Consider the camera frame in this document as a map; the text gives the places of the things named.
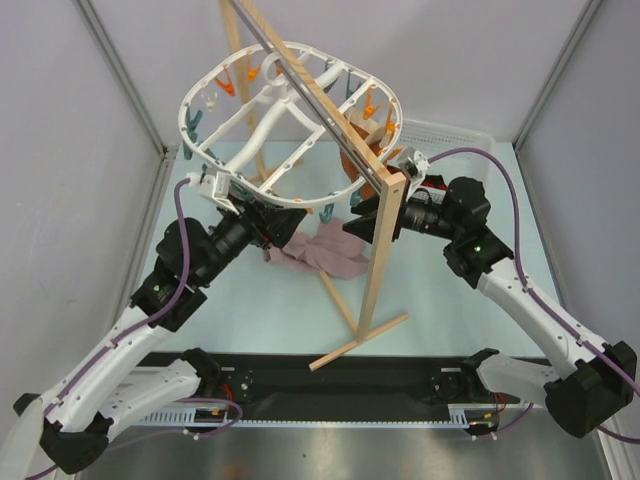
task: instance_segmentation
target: orange clothespin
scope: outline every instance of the orange clothespin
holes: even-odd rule
[[[380,104],[376,107],[371,106],[371,90],[373,90],[373,86],[367,88],[367,96],[365,97],[365,100],[364,100],[364,114],[362,116],[365,120],[367,120],[369,117],[371,117],[371,115],[376,113],[380,108],[380,105],[382,105]]]
[[[391,103],[389,104],[389,111],[387,112],[387,121],[385,123],[387,133],[393,137],[393,135],[396,133],[396,130],[398,129],[398,126],[391,120],[392,114],[393,114],[393,100],[391,100]]]
[[[261,65],[258,65],[258,68],[251,68],[251,52],[247,53],[247,80],[249,80],[249,83],[253,83],[256,79],[258,73],[260,73],[260,68],[262,68]]]
[[[398,154],[399,154],[402,150],[404,150],[402,147],[394,148],[394,149],[391,151],[391,153],[389,154],[389,156],[388,156],[385,160],[388,162],[388,161],[389,161],[389,160],[391,160],[392,158],[397,157],[397,156],[398,156]]]
[[[227,66],[224,66],[224,73],[227,74],[227,83],[223,82],[222,80],[220,80],[218,77],[216,77],[216,83],[218,84],[218,86],[223,89],[225,92],[227,92],[229,95],[231,95],[232,97],[236,96],[236,89],[233,88],[233,81],[231,80],[231,75],[229,74],[229,70],[227,69]]]

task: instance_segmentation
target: pink towel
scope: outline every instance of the pink towel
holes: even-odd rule
[[[296,232],[283,249],[271,248],[264,252],[265,262],[282,265],[295,272],[324,270],[329,275],[350,280],[367,271],[369,259],[362,255],[364,240],[342,231],[344,222],[333,218],[321,224],[311,238]]]

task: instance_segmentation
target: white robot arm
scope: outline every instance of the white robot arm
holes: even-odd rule
[[[259,201],[230,196],[237,213],[225,213],[207,231],[182,215],[178,192],[188,183],[193,179],[176,186],[178,220],[165,230],[153,272],[118,322],[57,385],[41,395],[24,394],[14,405],[22,414],[31,402],[42,403],[40,446],[67,474],[88,467],[109,442],[146,415],[196,393],[213,396],[221,369],[200,349],[184,352],[149,379],[117,387],[204,303],[201,289],[245,247],[284,247],[306,215],[304,209],[267,208]]]
[[[410,165],[409,170],[418,173]],[[630,377],[627,380],[635,379],[635,352],[625,342],[609,345],[529,279],[519,247],[514,255],[486,226],[491,205],[481,182],[456,178],[439,201],[433,200],[435,195],[420,195],[420,188],[414,190],[416,194],[401,209],[394,239],[407,228],[450,240],[444,256],[451,270],[509,314],[550,363],[541,366],[485,349],[463,362],[463,372],[476,385],[545,405],[554,420],[576,437],[585,436],[631,402],[631,386],[611,364]],[[377,201],[372,198],[354,207],[352,213],[361,216],[344,224],[344,230],[371,241]]]

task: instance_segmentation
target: light blue table surface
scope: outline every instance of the light blue table surface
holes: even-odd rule
[[[217,143],[215,153],[222,159],[237,152],[237,142]],[[267,164],[282,158],[295,145],[273,142],[265,145]],[[521,205],[522,251],[525,268],[551,297],[555,289],[533,213],[513,149],[499,143],[493,152],[512,176]],[[475,162],[486,162],[481,157]],[[190,171],[200,171],[196,156],[186,161],[178,153],[167,194],[163,200],[143,275],[155,261],[155,245],[164,228],[175,220],[173,186]],[[436,163],[430,173],[442,173],[448,181],[464,175],[464,167],[447,160]],[[489,227],[513,246],[511,200],[499,172],[491,167],[485,181],[492,209]],[[278,183],[282,196],[313,198],[347,185],[335,144],[318,144],[304,156],[301,167]],[[185,214],[207,227],[220,214],[194,189],[183,189]],[[335,216],[350,219],[347,202],[337,204]],[[301,230],[314,232],[317,212],[308,216]],[[446,241],[404,231],[393,246],[384,285],[378,298],[373,326],[402,313],[409,319],[377,338],[359,346],[353,355],[449,356],[471,355],[485,347],[513,356],[541,356],[538,347],[499,307],[449,270],[442,255]],[[365,276],[351,281],[335,280],[345,301],[357,318]],[[265,263],[262,252],[248,247],[204,290],[208,301],[158,350],[182,351],[200,347],[211,352],[325,354],[352,340],[340,314],[316,274],[301,274]]]

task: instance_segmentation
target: gray wall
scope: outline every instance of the gray wall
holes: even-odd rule
[[[638,19],[640,2],[604,3],[520,159],[567,307],[640,351]],[[639,406],[623,415],[635,436]]]
[[[2,442],[108,328],[159,157],[71,1],[0,2],[0,64]]]
[[[229,55],[218,1],[94,3],[164,142],[177,144],[180,102]],[[283,39],[312,45],[382,79],[408,118],[511,141],[586,0],[254,3]],[[244,45],[257,43],[242,33]]]

